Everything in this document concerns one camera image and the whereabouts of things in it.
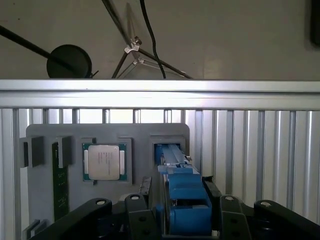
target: green circuit board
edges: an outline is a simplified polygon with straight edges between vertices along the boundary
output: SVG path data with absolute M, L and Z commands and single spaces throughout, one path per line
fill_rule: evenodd
M 59 146 L 52 144 L 54 221 L 69 213 L 68 167 L 59 168 Z

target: metal bracket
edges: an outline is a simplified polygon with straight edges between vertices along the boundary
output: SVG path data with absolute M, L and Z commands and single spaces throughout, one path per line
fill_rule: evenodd
M 132 64 L 133 65 L 137 65 L 137 64 L 143 64 L 145 62 L 145 60 L 141 59 L 141 58 L 138 58 L 138 61 L 135 59 Z
M 124 51 L 125 51 L 127 54 L 129 54 L 129 53 L 131 53 L 132 51 L 138 52 L 138 51 L 139 51 L 139 48 L 140 48 L 139 45 L 133 44 L 132 47 L 127 46 L 127 47 L 124 49 Z

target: white wall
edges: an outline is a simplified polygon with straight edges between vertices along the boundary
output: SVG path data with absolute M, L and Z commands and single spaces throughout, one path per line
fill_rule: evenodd
M 115 0 L 151 50 L 138 0 Z M 320 52 L 306 38 L 309 0 L 146 0 L 158 55 L 202 79 L 318 80 Z M 100 0 L 2 0 L 0 25 L 52 51 L 84 48 L 97 79 L 110 78 L 125 44 Z M 47 78 L 46 61 L 0 37 L 0 78 Z M 160 78 L 138 69 L 129 78 Z

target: black cable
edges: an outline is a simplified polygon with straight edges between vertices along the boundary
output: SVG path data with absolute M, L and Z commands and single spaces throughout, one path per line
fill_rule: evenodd
M 150 34 L 150 37 L 151 37 L 151 40 L 152 40 L 153 55 L 154 55 L 154 57 L 155 57 L 156 62 L 157 62 L 158 65 L 159 65 L 159 68 L 160 68 L 160 70 L 161 70 L 163 79 L 166 79 L 165 70 L 164 70 L 164 68 L 162 67 L 162 64 L 161 64 L 160 59 L 159 59 L 158 54 L 157 54 L 156 38 L 155 38 L 154 32 L 152 31 L 152 28 L 151 28 L 151 25 L 150 25 L 150 22 L 149 22 L 147 10 L 146 10 L 146 5 L 145 5 L 145 0 L 140 0 L 140 6 L 141 6 L 141 10 L 142 10 L 142 14 L 143 14 L 143 18 L 144 18 L 146 27 L 148 28 L 148 31 L 149 31 L 149 34 Z

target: metal bolt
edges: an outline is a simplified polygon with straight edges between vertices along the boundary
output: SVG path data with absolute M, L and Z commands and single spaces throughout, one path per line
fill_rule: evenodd
M 271 204 L 268 203 L 268 202 L 266 202 L 266 201 L 263 201 L 263 202 L 261 202 L 260 204 L 261 204 L 262 206 L 267 207 L 267 208 L 269 208 L 269 207 L 271 206 Z
M 96 202 L 97 205 L 103 205 L 105 203 L 106 203 L 105 200 L 99 200 L 99 201 Z
M 138 199 L 139 199 L 139 196 L 136 196 L 136 195 L 135 195 L 135 196 L 132 196 L 131 199 L 132 199 L 132 200 L 138 200 Z
M 233 201 L 234 200 L 234 198 L 232 196 L 226 196 L 225 199 L 228 200 L 228 201 Z

